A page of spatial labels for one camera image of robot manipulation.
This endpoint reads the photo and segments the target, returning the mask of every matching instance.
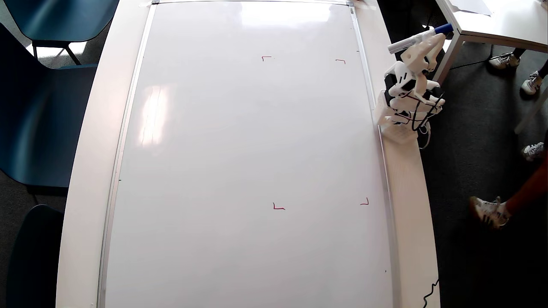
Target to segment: chair seat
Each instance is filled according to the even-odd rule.
[[[21,32],[33,41],[88,41],[103,30],[118,6],[118,0],[5,2]]]
[[[29,211],[9,261],[5,307],[55,307],[62,226],[58,210],[39,205]]]
[[[48,70],[14,131],[11,163],[0,166],[30,186],[68,187],[96,66]]]

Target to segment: white robotic arm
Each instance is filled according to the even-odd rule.
[[[391,53],[407,50],[385,73],[387,91],[379,96],[374,117],[384,135],[404,143],[416,139],[424,127],[430,133],[428,118],[442,110],[445,100],[439,84],[426,79],[425,74],[436,68],[436,56],[443,47],[450,24],[419,33],[389,46]]]

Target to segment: floor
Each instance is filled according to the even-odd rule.
[[[421,25],[427,22],[433,26],[445,23],[435,0],[379,2],[393,42],[422,31]],[[2,1],[0,22],[24,46],[30,45]],[[71,45],[83,64],[98,63],[107,32],[108,26],[85,45]],[[466,43],[454,66],[485,59],[489,48]],[[497,46],[494,53],[507,50]],[[60,51],[39,48],[39,60],[51,68],[73,65],[66,52]],[[501,232],[481,228],[467,208],[472,195],[508,199],[537,167],[525,162],[518,151],[544,138],[546,105],[522,134],[515,136],[512,129],[534,101],[522,95],[519,86],[545,60],[546,54],[527,51],[516,70],[494,72],[484,64],[467,66],[452,70],[443,85],[447,102],[443,112],[432,119],[432,139],[422,152],[443,308],[546,306],[546,198],[516,215]],[[64,210],[66,199],[38,196],[38,201]],[[20,183],[0,172],[0,308],[5,307],[11,247],[34,205]]]
[[[32,53],[31,41],[19,31],[3,1],[0,1],[0,22]],[[91,41],[70,44],[70,48],[82,64],[99,62],[108,31],[109,25]],[[38,48],[38,59],[52,69],[75,64],[67,52],[60,48]],[[37,199],[39,203],[63,212],[65,210],[65,197],[37,196]],[[5,279],[12,246],[26,213],[33,206],[35,202],[26,192],[24,185],[0,171],[0,308],[5,307]]]

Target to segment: white desk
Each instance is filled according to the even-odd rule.
[[[440,84],[463,42],[488,43],[546,53],[548,14],[537,0],[483,0],[492,15],[461,12],[449,0],[436,0],[447,22],[453,25],[453,40],[439,64],[434,80]]]
[[[84,116],[68,192],[59,256],[57,307],[96,307],[105,216],[122,119],[148,7],[120,0]],[[395,58],[375,0],[356,2],[375,93]],[[401,281],[395,307],[422,307],[436,281],[430,205],[416,143],[383,140],[397,237]],[[439,307],[438,289],[428,298]]]

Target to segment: white sneaker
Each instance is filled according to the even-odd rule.
[[[525,93],[529,95],[533,95],[536,93],[538,89],[540,89],[540,85],[542,83],[543,83],[543,79],[540,78],[539,72],[534,71],[531,73],[531,75],[529,75],[529,78],[527,78],[527,80],[523,82],[523,84],[521,85],[521,89]]]
[[[532,162],[537,158],[541,158],[544,152],[544,142],[539,142],[537,144],[531,144],[524,147],[521,150],[521,155],[525,158],[526,161]]]
[[[506,211],[506,202],[500,203],[500,197],[495,202],[487,202],[478,197],[470,197],[470,211],[487,226],[500,229],[506,225],[510,214]]]
[[[489,64],[497,70],[503,70],[507,67],[517,67],[520,60],[513,53],[498,55],[497,58],[489,60]]]

